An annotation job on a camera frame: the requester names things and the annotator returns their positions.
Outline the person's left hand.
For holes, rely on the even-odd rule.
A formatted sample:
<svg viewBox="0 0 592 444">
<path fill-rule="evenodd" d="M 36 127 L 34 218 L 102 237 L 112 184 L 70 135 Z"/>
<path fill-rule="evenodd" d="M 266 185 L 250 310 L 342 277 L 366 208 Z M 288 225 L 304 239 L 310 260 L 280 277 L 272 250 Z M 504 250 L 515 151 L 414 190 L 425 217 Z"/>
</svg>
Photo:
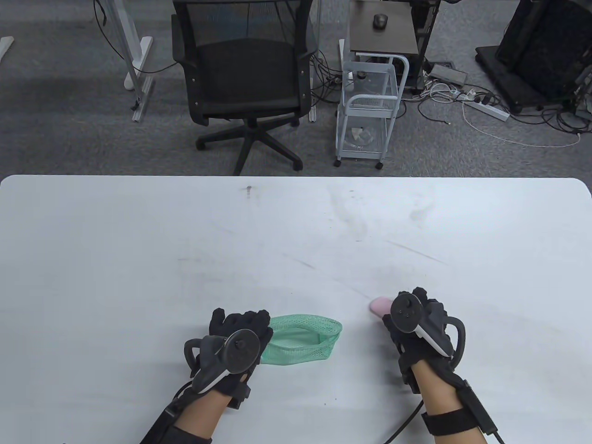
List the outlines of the person's left hand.
<svg viewBox="0 0 592 444">
<path fill-rule="evenodd" d="M 243 374 L 230 374 L 213 386 L 214 391 L 231 398 L 228 403 L 229 408 L 239 409 L 243 401 L 249 397 L 250 388 L 247 383 L 256 366 L 260 363 L 262 353 L 273 336 L 273 330 L 269 326 L 270 321 L 270 315 L 265 309 L 258 312 L 248 311 L 243 314 L 233 313 L 228 315 L 226 315 L 223 308 L 217 308 L 213 311 L 209 324 L 210 335 L 226 338 L 238 330 L 248 329 L 258 336 L 260 342 L 258 357 Z"/>
</svg>

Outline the person's right hand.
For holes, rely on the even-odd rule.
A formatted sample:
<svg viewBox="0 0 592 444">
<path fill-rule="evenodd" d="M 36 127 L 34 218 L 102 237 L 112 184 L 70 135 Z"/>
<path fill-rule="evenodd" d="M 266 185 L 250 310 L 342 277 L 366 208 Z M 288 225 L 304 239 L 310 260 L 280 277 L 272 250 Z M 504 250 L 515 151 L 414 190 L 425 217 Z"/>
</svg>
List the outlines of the person's right hand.
<svg viewBox="0 0 592 444">
<path fill-rule="evenodd" d="M 462 386 L 452 374 L 464 354 L 466 329 L 460 319 L 448 316 L 441 302 L 428 298 L 421 287 L 401 291 L 382 321 L 397 347 L 402 380 L 413 394 L 420 394 L 412 371 L 420 361 L 427 361 L 437 376 L 453 387 Z"/>
</svg>

